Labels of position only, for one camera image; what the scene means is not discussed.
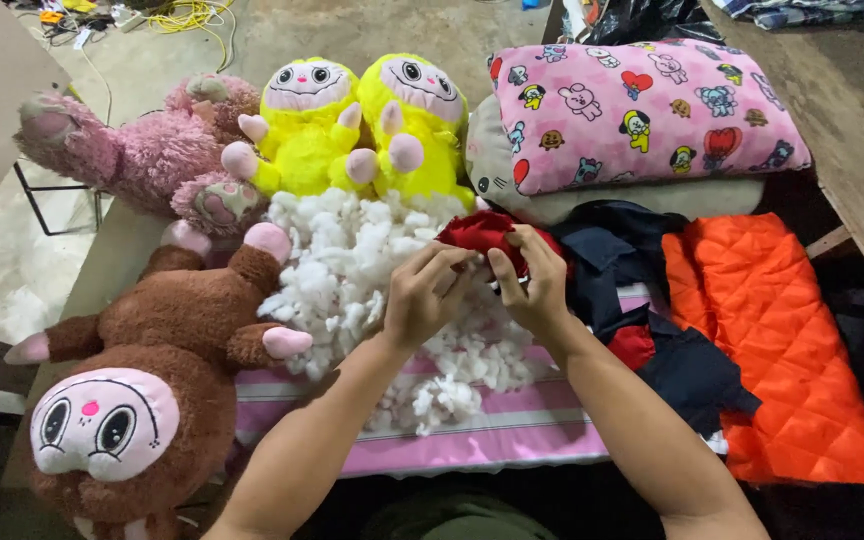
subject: brown plush toy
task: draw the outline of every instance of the brown plush toy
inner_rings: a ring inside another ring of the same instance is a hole
[[[201,270],[210,240],[174,222],[138,284],[97,315],[14,346],[9,363],[84,359],[31,414],[31,487],[85,538],[177,538],[181,505],[222,468],[234,375],[300,353],[312,336],[260,323],[288,235],[248,230],[227,268]]]

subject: power strip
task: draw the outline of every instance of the power strip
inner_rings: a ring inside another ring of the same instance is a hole
[[[142,11],[130,9],[122,4],[112,6],[111,15],[115,19],[115,28],[118,28],[123,34],[136,28],[146,19],[146,15]]]

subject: pink plush bear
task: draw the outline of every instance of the pink plush bear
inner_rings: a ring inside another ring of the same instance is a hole
[[[40,94],[19,109],[19,149],[33,162],[139,211],[184,218],[215,236],[243,233],[266,200],[222,167],[222,150],[246,141],[240,115],[258,114],[258,91],[245,80],[197,75],[165,98],[165,109],[117,129],[70,97]]]

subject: printed pillowcase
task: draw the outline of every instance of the printed pillowcase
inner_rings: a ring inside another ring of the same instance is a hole
[[[530,45],[488,70],[523,195],[811,165],[762,69],[732,47]]]

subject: yellow plush toy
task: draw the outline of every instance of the yellow plush toy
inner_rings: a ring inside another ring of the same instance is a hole
[[[378,150],[379,195],[398,190],[408,200],[435,191],[474,206],[474,192],[456,183],[469,109],[444,71],[416,55],[384,55],[366,69],[357,95]]]
[[[262,93],[259,114],[239,116],[239,127],[264,159],[245,142],[233,142],[222,150],[225,170],[268,196],[366,187],[378,158],[372,150],[353,150],[362,121],[358,86],[349,68],[320,57],[278,69]]]

